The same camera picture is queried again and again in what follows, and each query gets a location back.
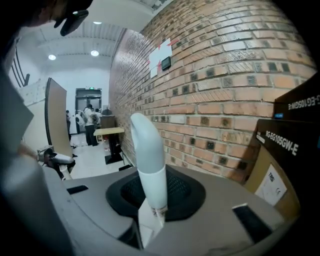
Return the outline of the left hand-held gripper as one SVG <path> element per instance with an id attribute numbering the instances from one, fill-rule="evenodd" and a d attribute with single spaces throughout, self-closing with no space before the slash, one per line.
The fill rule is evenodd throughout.
<path id="1" fill-rule="evenodd" d="M 38 149 L 37 160 L 43 163 L 43 165 L 54 169 L 60 179 L 63 179 L 63 174 L 58 164 L 72 164 L 74 162 L 74 159 L 70 156 L 54 153 L 54 147 L 52 145 Z"/>

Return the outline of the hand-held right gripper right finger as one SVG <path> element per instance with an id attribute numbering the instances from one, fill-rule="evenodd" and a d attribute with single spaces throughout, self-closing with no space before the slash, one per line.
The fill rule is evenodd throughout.
<path id="1" fill-rule="evenodd" d="M 166 165 L 167 211 L 165 221 L 190 218 L 204 204 L 206 189 L 196 179 Z"/>

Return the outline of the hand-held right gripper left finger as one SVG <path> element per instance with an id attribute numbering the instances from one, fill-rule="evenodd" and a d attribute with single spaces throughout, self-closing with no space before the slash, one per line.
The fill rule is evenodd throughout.
<path id="1" fill-rule="evenodd" d="M 139 209 L 146 199 L 137 172 L 111 184 L 106 191 L 106 200 L 119 215 L 138 220 Z"/>

